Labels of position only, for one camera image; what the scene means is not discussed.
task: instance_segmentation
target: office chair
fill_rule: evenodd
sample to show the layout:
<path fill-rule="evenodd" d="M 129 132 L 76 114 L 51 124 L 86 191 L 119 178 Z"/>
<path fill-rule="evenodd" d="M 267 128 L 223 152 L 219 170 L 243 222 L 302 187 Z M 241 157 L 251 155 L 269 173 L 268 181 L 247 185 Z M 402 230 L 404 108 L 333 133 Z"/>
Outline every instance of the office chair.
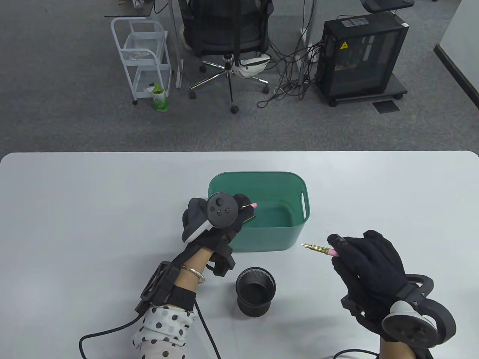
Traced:
<path fill-rule="evenodd" d="M 184 24 L 184 38 L 198 58 L 206 55 L 222 55 L 224 65 L 202 61 L 200 72 L 206 66 L 220 71 L 190 87 L 190 99 L 196 98 L 194 89 L 225 75 L 228 79 L 231 112 L 236 114 L 238 106 L 233 102 L 231 75 L 233 65 L 239 67 L 240 54 L 247 52 L 266 53 L 269 47 L 268 18 L 274 7 L 271 0 L 200 0 L 196 8 L 187 0 L 179 0 Z M 255 76 L 248 77 L 264 84 L 263 93 L 269 93 L 268 81 Z"/>

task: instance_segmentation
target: black glove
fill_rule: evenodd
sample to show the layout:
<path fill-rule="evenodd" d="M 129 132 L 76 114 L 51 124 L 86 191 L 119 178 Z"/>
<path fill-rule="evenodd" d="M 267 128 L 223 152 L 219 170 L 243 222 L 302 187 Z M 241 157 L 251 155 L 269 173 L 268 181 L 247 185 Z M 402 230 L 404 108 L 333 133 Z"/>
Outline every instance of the black glove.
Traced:
<path fill-rule="evenodd" d="M 254 208 L 251 206 L 246 206 L 246 204 L 251 204 L 251 201 L 248 197 L 243 194 L 235 194 L 233 196 L 236 203 L 238 204 L 238 216 L 232 225 L 226 228 L 211 228 L 209 231 L 204 231 L 198 236 L 193 242 L 189 243 L 186 246 L 186 249 L 192 249 L 193 247 L 206 247 L 212 250 L 214 253 L 211 256 L 210 261 L 214 262 L 214 268 L 207 266 L 208 269 L 211 269 L 213 273 L 217 276 L 224 277 L 226 272 L 230 269 L 233 269 L 235 262 L 231 257 L 233 250 L 228 245 L 239 233 L 243 227 L 243 223 L 254 216 Z M 188 225 L 188 218 L 191 216 L 197 216 L 196 211 L 205 212 L 206 211 L 206 200 L 204 199 L 192 199 L 188 210 L 183 213 L 183 228 L 186 228 Z"/>
<path fill-rule="evenodd" d="M 352 301 L 364 312 L 358 323 L 385 341 L 395 342 L 381 323 L 408 279 L 391 242 L 370 230 L 364 238 L 330 235 L 328 243 L 339 254 L 332 259 L 334 270 L 346 284 Z"/>

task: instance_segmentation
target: black floor mat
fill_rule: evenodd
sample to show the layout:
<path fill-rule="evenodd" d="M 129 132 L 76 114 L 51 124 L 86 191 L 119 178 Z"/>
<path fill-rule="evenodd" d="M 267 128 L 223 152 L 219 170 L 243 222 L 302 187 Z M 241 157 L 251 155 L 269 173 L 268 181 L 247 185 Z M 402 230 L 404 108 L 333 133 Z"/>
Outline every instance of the black floor mat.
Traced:
<path fill-rule="evenodd" d="M 380 114 L 399 111 L 393 100 L 373 102 L 373 105 Z"/>

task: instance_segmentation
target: black wrist strap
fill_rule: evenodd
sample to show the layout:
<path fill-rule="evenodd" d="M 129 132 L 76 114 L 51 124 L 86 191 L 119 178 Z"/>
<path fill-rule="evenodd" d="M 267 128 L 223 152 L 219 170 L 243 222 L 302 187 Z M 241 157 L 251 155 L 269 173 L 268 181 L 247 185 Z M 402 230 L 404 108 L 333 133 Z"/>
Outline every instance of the black wrist strap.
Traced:
<path fill-rule="evenodd" d="M 167 304 L 174 305 L 188 311 L 193 310 L 194 302 L 196 300 L 196 293 L 185 288 L 173 285 L 170 296 L 166 300 Z"/>

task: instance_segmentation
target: black cable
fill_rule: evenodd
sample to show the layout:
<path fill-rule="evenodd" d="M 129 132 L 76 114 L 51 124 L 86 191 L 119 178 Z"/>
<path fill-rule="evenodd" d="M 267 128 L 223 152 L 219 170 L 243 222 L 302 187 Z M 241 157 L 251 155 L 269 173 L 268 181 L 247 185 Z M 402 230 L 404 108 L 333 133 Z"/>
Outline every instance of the black cable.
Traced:
<path fill-rule="evenodd" d="M 312 65 L 314 63 L 312 59 L 322 49 L 322 46 L 321 46 L 322 40 L 312 46 L 307 46 L 305 48 L 300 49 L 301 40 L 303 38 L 303 35 L 308 30 L 309 25 L 311 24 L 311 18 L 312 18 L 312 16 L 309 17 L 308 23 L 306 27 L 304 27 L 305 7 L 306 7 L 306 1 L 303 1 L 303 17 L 302 17 L 302 26 L 301 26 L 303 31 L 301 32 L 301 36 L 299 37 L 296 43 L 295 49 L 292 53 L 288 55 L 283 54 L 277 48 L 277 46 L 272 41 L 270 41 L 270 48 L 276 54 L 277 59 L 270 61 L 270 62 L 273 62 L 273 65 L 267 68 L 267 70 L 270 70 L 275 67 L 278 68 L 278 74 L 280 75 L 280 77 L 278 80 L 278 87 L 275 89 L 274 94 L 267 100 L 259 101 L 256 104 L 259 108 L 265 108 L 272 100 L 280 101 L 287 96 L 298 96 L 300 100 L 304 98 L 304 94 L 306 93 L 306 90 L 310 83 L 310 73 L 312 70 Z M 302 55 L 301 57 L 296 58 L 296 55 L 304 50 L 306 50 L 306 53 Z M 301 84 L 300 86 L 298 83 L 299 79 L 293 79 L 293 69 L 294 69 L 294 64 L 301 60 L 307 61 L 308 65 L 304 72 L 303 84 Z M 284 64 L 284 69 L 282 71 L 279 68 L 279 65 L 281 63 Z"/>
<path fill-rule="evenodd" d="M 115 328 L 115 329 L 110 329 L 110 330 L 105 330 L 103 332 L 98 332 L 98 333 L 93 333 L 93 334 L 87 334 L 83 337 L 80 338 L 80 341 L 78 342 L 78 347 L 80 348 L 80 355 L 83 359 L 87 359 L 87 357 L 85 356 L 85 352 L 83 351 L 83 341 L 85 339 L 88 339 L 88 338 L 94 338 L 94 337 L 100 337 L 100 336 L 104 336 L 104 335 L 107 335 L 107 334 L 111 334 L 111 333 L 114 333 L 114 332 L 118 332 L 120 330 L 123 330 L 125 328 L 128 328 L 129 326 L 135 324 L 138 320 L 140 320 L 142 316 L 139 315 L 138 317 L 136 317 L 135 319 L 133 319 L 131 322 L 129 323 L 126 323 L 125 325 L 122 325 L 122 326 L 119 326 L 118 328 Z"/>
<path fill-rule="evenodd" d="M 221 356 L 219 354 L 218 348 L 216 347 L 215 341 L 213 340 L 213 337 L 211 336 L 211 333 L 209 332 L 208 327 L 206 326 L 205 320 L 203 318 L 203 315 L 201 314 L 200 307 L 198 306 L 198 302 L 194 302 L 194 306 L 196 307 L 196 310 L 198 311 L 198 316 L 200 317 L 201 323 L 203 324 L 203 327 L 205 328 L 206 334 L 208 335 L 208 338 L 211 342 L 211 345 L 213 346 L 213 349 L 215 350 L 216 357 L 218 359 L 221 359 Z"/>
<path fill-rule="evenodd" d="M 168 3 L 165 4 L 165 6 L 163 6 L 160 11 L 156 12 L 156 1 L 153 1 L 153 11 L 155 12 L 155 14 L 159 14 L 160 12 L 162 12 L 163 10 L 165 10 L 165 8 L 168 6 Z"/>
<path fill-rule="evenodd" d="M 346 349 L 346 350 L 341 350 L 341 351 L 337 352 L 336 354 L 334 354 L 332 359 L 337 359 L 340 355 L 343 355 L 343 354 L 346 354 L 346 353 L 354 353 L 354 352 L 371 354 L 371 355 L 374 355 L 376 357 L 379 355 L 378 353 L 375 353 L 375 352 L 369 351 L 369 350 L 364 350 L 364 349 Z"/>

